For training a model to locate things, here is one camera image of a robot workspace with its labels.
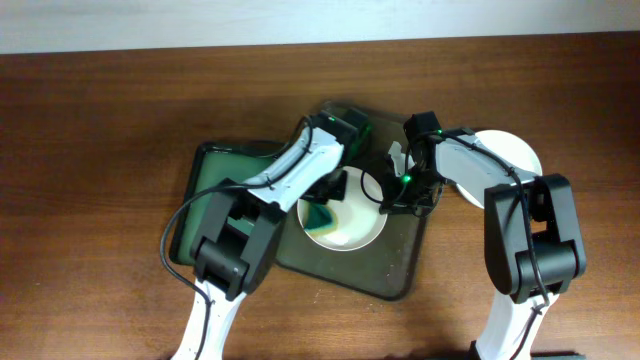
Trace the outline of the white plate with blue stain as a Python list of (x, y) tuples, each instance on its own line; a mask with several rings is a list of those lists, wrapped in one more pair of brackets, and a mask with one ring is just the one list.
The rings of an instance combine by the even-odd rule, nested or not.
[[(334, 231), (314, 234), (304, 233), (317, 245), (332, 251), (347, 252), (363, 248), (373, 242), (382, 232), (387, 216), (379, 213), (376, 200), (382, 199), (381, 186), (371, 176), (364, 176), (364, 189), (373, 198), (365, 196), (361, 188), (362, 170), (344, 167), (348, 172), (346, 195), (343, 201), (330, 200), (323, 204), (337, 215), (338, 226)], [(297, 203), (298, 222), (303, 228), (307, 205), (311, 203), (299, 200)]]

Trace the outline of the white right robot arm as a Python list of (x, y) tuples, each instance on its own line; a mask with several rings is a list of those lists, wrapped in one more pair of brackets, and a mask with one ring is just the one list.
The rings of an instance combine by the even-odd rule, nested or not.
[(405, 126), (408, 152), (383, 213), (427, 217), (447, 182), (484, 209), (484, 261), (495, 287), (487, 323), (470, 359), (528, 359), (549, 309), (586, 270), (571, 185), (559, 174), (526, 171), (465, 128)]

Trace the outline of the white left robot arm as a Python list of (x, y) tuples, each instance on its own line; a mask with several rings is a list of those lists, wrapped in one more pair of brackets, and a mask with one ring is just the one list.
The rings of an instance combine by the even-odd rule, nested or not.
[(352, 156), (358, 127), (326, 112), (302, 117), (299, 127), (297, 140), (261, 173), (243, 182), (224, 179), (194, 193), (166, 225), (163, 241), (192, 204), (208, 200), (188, 247), (195, 278), (161, 260), (195, 293), (175, 358), (221, 358), (240, 304), (269, 272), (290, 209), (308, 192), (324, 201), (343, 199), (343, 166)]

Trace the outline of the green and yellow sponge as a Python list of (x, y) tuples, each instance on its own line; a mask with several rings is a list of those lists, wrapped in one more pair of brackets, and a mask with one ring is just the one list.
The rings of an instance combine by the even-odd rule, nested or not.
[(306, 232), (320, 234), (334, 231), (338, 226), (337, 215), (326, 205), (309, 203), (303, 229)]

